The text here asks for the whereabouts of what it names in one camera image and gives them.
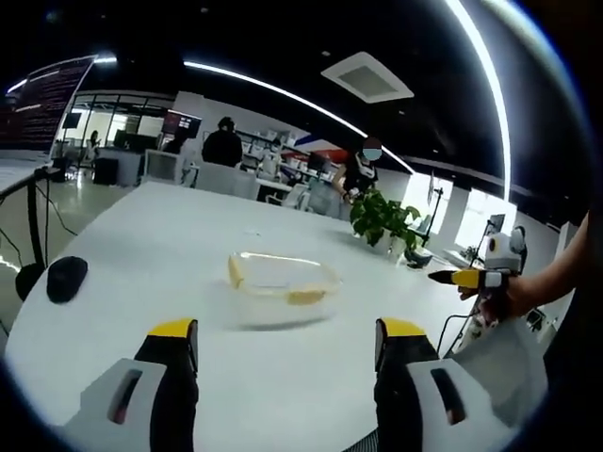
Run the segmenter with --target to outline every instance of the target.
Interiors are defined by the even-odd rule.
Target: floor
[[[40,187],[45,190],[45,183]],[[84,174],[78,174],[63,184],[50,184],[50,199],[55,203],[65,226],[79,233],[98,215],[125,196],[132,188],[98,186]],[[38,221],[41,230],[42,252],[44,251],[44,225],[46,200],[38,193]],[[22,302],[15,290],[15,276],[21,264],[33,262],[33,251],[27,223],[26,190],[23,189],[6,198],[0,204],[0,228],[21,253],[0,234],[0,328],[10,332]],[[52,205],[48,222],[48,259],[52,261],[64,250],[73,236],[65,231]],[[0,353],[4,351],[6,334],[0,331]]]

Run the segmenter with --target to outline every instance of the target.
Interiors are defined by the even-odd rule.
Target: window
[[[57,130],[57,140],[67,146],[83,148],[93,131],[101,146],[113,146],[118,131],[158,137],[163,119],[173,100],[121,94],[81,94],[75,96],[69,111],[79,113],[77,127]]]
[[[428,174],[419,174],[418,172],[413,174],[410,181],[408,181],[406,193],[404,193],[404,199],[402,200],[402,207],[406,207],[407,205],[416,207],[421,214],[421,218],[432,215],[435,210],[435,203],[437,202],[437,195],[433,193],[432,202],[427,203],[427,196],[430,190],[430,179],[431,176]],[[446,209],[448,209],[448,201],[450,199],[450,193],[452,193],[452,182],[434,177],[433,187],[442,188],[444,190],[432,225],[432,233],[438,234],[442,227],[442,223],[444,222]]]
[[[515,223],[517,207],[494,195],[488,195],[479,190],[471,190],[455,243],[463,248],[477,247],[488,218],[496,214],[505,214],[501,231],[505,234],[511,234]],[[479,252],[481,258],[485,255],[486,245],[487,240],[484,240],[481,243]]]

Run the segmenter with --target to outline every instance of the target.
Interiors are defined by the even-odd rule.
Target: white chair
[[[195,188],[221,195],[237,196],[248,200],[255,200],[259,191],[259,184],[255,181],[255,174],[217,165],[215,163],[200,163],[199,174]]]
[[[175,153],[162,153],[147,149],[144,154],[142,182],[154,181],[180,185],[183,159]]]
[[[280,204],[287,209],[301,209],[304,195],[308,191],[309,186],[306,184],[295,184],[283,200],[274,195],[268,195],[265,199],[270,204]]]
[[[332,186],[316,182],[310,189],[306,210],[319,215],[339,218],[339,198]]]

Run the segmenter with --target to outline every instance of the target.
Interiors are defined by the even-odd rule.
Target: face mask
[[[375,160],[379,160],[379,157],[381,157],[381,149],[363,149],[362,155],[366,160],[374,162]]]

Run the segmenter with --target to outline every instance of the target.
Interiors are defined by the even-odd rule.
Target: led strip light
[[[469,37],[473,48],[478,54],[480,63],[483,67],[483,71],[486,73],[490,90],[494,96],[494,103],[497,108],[498,123],[500,124],[500,138],[502,140],[502,159],[505,171],[504,178],[504,201],[509,201],[509,194],[511,192],[511,138],[509,137],[509,122],[507,121],[507,111],[505,109],[505,102],[502,96],[502,88],[500,87],[500,81],[498,80],[497,71],[492,62],[492,58],[488,53],[486,44],[481,37],[478,28],[475,26],[473,20],[469,16],[469,13],[464,8],[460,0],[444,0],[452,13],[461,23],[464,32]]]
[[[233,77],[233,78],[238,78],[239,80],[244,80],[246,82],[253,83],[253,84],[258,85],[258,86],[260,86],[262,88],[271,89],[271,90],[273,90],[275,92],[278,92],[279,94],[283,94],[284,96],[288,97],[289,99],[293,99],[294,101],[297,101],[297,102],[299,102],[301,104],[309,106],[310,108],[314,108],[317,112],[322,113],[325,116],[328,116],[332,120],[335,120],[335,121],[339,122],[342,125],[345,125],[350,130],[352,130],[353,132],[355,132],[358,135],[360,135],[362,138],[368,137],[368,135],[365,132],[363,132],[362,130],[360,130],[355,125],[350,124],[346,120],[344,120],[342,118],[339,118],[337,115],[335,115],[335,113],[332,113],[329,110],[325,110],[321,106],[313,104],[310,101],[306,101],[302,97],[300,97],[298,95],[295,95],[292,92],[285,91],[284,89],[280,89],[280,88],[275,87],[274,85],[271,85],[269,83],[262,82],[261,80],[257,80],[255,78],[248,77],[247,75],[243,75],[241,73],[233,73],[232,71],[226,71],[225,69],[222,69],[222,68],[217,68],[215,66],[209,66],[207,64],[196,63],[194,61],[185,61],[185,66],[188,67],[188,68],[192,68],[192,69],[200,69],[202,71],[210,71],[212,73],[220,73],[222,75],[226,75],[226,76]],[[382,146],[382,149],[390,157],[392,157],[394,160],[396,160],[398,163],[400,163],[403,167],[405,167],[407,170],[409,170],[411,172],[411,174],[415,174],[415,170],[412,169],[406,162],[404,162],[404,160],[402,160],[397,155],[395,155],[394,153],[392,153],[385,146]]]

